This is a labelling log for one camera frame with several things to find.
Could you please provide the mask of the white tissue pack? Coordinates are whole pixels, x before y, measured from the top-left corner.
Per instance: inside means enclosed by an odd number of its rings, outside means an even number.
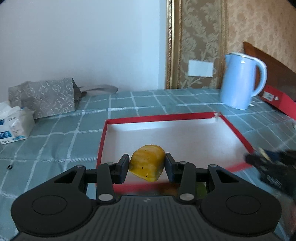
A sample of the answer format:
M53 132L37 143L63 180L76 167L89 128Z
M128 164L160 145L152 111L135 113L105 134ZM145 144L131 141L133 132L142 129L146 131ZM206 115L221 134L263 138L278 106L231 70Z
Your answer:
M1 102L1 144L27 139L35 125L33 113L28 108L12 108L9 102Z

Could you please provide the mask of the red shallow cardboard tray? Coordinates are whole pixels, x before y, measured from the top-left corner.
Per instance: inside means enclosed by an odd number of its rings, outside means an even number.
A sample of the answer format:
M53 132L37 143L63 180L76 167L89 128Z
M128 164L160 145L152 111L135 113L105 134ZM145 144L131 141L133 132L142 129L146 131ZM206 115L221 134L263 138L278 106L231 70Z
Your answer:
M186 161L198 168L216 164L230 172L248 168L244 154L252 145L221 113L150 115L106 120L98 150L97 164L116 163L140 147L157 145L176 162Z

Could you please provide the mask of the gold wall moulding frame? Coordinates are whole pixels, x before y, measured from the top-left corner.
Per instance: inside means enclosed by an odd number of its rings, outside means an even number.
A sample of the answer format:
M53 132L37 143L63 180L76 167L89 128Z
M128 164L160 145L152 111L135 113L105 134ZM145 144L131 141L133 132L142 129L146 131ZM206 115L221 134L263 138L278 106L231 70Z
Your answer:
M227 21L226 1L166 1L166 89L221 86ZM190 76L190 60L213 63L213 75Z

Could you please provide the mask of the light blue electric kettle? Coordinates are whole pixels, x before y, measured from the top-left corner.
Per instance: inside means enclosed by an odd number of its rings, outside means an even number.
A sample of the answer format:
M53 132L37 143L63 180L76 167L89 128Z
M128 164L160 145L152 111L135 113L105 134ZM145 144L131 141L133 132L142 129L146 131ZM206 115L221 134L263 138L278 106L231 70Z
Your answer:
M252 98L265 87L267 66L258 58L242 53L229 53L225 60L220 101L231 108L246 110Z

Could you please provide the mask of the red cardboard box lid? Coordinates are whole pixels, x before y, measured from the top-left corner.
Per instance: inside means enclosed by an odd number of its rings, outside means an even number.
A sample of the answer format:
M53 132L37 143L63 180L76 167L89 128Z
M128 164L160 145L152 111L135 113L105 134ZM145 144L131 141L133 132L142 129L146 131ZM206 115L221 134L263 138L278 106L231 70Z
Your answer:
M296 104L286 93L270 85L266 85L263 89L261 99L295 120Z

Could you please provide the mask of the long cucumber piece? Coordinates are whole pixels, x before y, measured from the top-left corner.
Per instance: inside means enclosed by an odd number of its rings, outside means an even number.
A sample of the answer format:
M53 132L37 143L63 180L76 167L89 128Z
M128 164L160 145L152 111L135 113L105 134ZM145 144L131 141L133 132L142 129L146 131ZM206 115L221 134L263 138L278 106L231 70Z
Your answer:
M203 199L207 195L206 183L197 182L196 188L197 188L197 198Z

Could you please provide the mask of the wooden headboard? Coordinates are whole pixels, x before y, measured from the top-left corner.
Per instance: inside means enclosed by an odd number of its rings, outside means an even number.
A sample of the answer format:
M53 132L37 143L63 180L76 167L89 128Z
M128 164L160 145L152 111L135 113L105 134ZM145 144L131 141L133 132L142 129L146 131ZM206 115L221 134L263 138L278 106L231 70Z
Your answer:
M295 72L269 54L255 48L248 42L243 42L245 54L258 58L267 66L266 85L270 85L295 101Z

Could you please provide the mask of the checked teal tablecloth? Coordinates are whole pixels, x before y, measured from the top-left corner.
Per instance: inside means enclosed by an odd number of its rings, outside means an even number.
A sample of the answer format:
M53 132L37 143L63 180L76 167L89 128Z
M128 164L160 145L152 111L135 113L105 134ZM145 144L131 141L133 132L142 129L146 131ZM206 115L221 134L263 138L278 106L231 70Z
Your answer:
M73 166L96 166L107 119L210 111L226 116L256 148L295 148L292 119L258 97L249 109L237 110L220 102L218 90L208 88L86 96L75 112L38 119L26 140L1 146L1 240L17 233L11 205L19 195Z

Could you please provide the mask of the grey patterned gift bag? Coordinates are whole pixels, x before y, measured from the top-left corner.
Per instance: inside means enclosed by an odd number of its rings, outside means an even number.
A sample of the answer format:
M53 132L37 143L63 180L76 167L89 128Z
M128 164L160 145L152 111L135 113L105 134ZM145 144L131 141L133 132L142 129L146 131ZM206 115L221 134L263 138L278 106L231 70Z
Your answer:
M59 80L27 81L8 88L8 100L12 107L28 108L34 118L45 118L75 111L86 95L115 94L118 88L102 84L79 87L73 78Z

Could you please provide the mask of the yellow pepper piece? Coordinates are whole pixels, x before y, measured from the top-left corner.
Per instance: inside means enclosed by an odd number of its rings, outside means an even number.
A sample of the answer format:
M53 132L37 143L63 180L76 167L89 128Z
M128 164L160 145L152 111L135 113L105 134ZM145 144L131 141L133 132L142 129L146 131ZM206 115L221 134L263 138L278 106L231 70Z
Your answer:
M142 146L133 153L129 171L148 182L156 182L164 169L165 154L160 146Z

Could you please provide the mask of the white wall switch panel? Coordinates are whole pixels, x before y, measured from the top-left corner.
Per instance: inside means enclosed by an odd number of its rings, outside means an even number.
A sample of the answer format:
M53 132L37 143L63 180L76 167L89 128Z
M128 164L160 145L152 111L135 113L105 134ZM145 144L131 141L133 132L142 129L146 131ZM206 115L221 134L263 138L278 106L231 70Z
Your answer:
M189 60L188 63L188 76L192 77L212 77L213 76L214 63Z

